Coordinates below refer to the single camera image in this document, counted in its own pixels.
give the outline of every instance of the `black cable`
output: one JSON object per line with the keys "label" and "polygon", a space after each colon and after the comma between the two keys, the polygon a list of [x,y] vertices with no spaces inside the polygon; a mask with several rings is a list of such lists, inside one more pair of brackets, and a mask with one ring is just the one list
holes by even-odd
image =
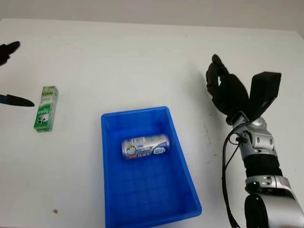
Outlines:
{"label": "black cable", "polygon": [[231,159],[233,158],[234,154],[237,152],[238,148],[239,148],[239,144],[237,144],[236,149],[234,150],[233,154],[231,155],[230,159],[228,160],[228,162],[227,162],[227,164],[226,164],[226,166],[225,166],[225,170],[227,169],[227,167],[228,167],[228,165],[229,165]]}
{"label": "black cable", "polygon": [[[234,132],[232,135],[234,135],[234,134],[236,134],[238,137],[241,137],[239,133]],[[234,142],[232,142],[232,141],[230,140],[231,136],[229,137],[229,142],[230,142],[232,145],[236,145],[236,146],[239,145],[239,143],[234,143]]]}
{"label": "black cable", "polygon": [[229,139],[231,137],[232,134],[234,134],[238,129],[252,123],[253,121],[248,121],[245,123],[240,124],[239,126],[235,127],[234,129],[232,129],[232,131],[227,135],[225,141],[224,141],[224,145],[223,145],[223,157],[222,157],[222,189],[223,189],[223,196],[224,196],[224,201],[226,204],[226,209],[227,209],[227,214],[228,214],[228,219],[230,222],[230,225],[232,228],[240,228],[240,226],[238,225],[238,223],[236,222],[236,220],[234,219],[231,210],[230,210],[230,206],[229,206],[229,200],[228,200],[228,193],[227,193],[227,186],[226,186],[226,147],[227,147],[227,143],[229,142]]}

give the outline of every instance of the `green juice box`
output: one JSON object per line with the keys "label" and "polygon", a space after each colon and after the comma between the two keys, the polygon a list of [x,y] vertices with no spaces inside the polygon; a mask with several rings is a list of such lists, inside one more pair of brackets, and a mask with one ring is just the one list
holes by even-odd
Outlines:
{"label": "green juice box", "polygon": [[34,129],[38,132],[48,132],[53,128],[58,90],[55,86],[44,86],[41,101],[37,111]]}

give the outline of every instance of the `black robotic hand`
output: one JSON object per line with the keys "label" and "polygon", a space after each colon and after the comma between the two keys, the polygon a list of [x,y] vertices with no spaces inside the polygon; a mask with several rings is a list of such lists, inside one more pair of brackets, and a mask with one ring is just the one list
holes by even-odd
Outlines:
{"label": "black robotic hand", "polygon": [[[12,42],[8,45],[2,44],[0,46],[0,66],[6,64],[8,59],[10,58],[10,55],[13,54],[19,47],[20,47],[19,41]],[[28,99],[9,95],[9,94],[0,95],[0,103],[6,105],[14,105],[14,106],[27,106],[27,107],[35,106],[34,103]]]}
{"label": "black robotic hand", "polygon": [[8,45],[2,44],[0,46],[0,66],[6,64],[10,55],[13,54],[20,47],[20,42],[15,41]]}

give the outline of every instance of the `white wall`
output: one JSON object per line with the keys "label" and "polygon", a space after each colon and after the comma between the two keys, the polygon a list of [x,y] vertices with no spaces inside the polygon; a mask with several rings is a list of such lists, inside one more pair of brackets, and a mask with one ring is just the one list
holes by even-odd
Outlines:
{"label": "white wall", "polygon": [[0,18],[296,30],[304,0],[0,0]]}

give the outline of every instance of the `robotic hand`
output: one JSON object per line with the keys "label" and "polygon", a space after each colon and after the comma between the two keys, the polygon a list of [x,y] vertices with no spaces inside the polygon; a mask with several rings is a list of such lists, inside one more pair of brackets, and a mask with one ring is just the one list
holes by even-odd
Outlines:
{"label": "robotic hand", "polygon": [[278,95],[280,73],[263,72],[253,76],[250,98],[240,80],[230,74],[217,55],[206,72],[212,102],[233,126],[223,146],[222,188],[228,218],[233,228],[240,226],[229,207],[226,187],[226,146],[237,134],[246,168],[245,217],[248,228],[304,228],[304,214],[289,181],[279,168],[274,139],[261,114]]}
{"label": "robotic hand", "polygon": [[[8,45],[0,45],[0,66],[6,64],[10,55],[13,54],[20,47],[20,42],[16,41]],[[0,103],[14,106],[27,106],[33,107],[34,103],[28,99],[13,96],[13,95],[0,95]]]}

